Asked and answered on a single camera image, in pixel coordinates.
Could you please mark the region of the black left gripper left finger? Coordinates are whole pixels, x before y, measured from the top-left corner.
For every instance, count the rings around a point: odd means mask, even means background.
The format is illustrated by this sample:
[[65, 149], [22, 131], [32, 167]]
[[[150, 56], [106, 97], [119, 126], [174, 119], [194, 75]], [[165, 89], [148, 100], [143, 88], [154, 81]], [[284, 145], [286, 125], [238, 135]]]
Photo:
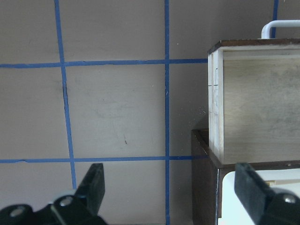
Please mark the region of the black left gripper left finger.
[[94, 216], [98, 214], [105, 195], [105, 177], [102, 163], [92, 164], [75, 191], [87, 210]]

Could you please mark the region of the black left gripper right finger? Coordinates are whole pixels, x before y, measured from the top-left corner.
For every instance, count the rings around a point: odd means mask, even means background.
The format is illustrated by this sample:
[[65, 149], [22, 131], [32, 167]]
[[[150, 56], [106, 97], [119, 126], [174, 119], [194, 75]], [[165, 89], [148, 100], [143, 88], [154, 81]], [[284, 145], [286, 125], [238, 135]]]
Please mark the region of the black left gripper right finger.
[[234, 191], [254, 224], [259, 225], [275, 192], [248, 163], [235, 165]]

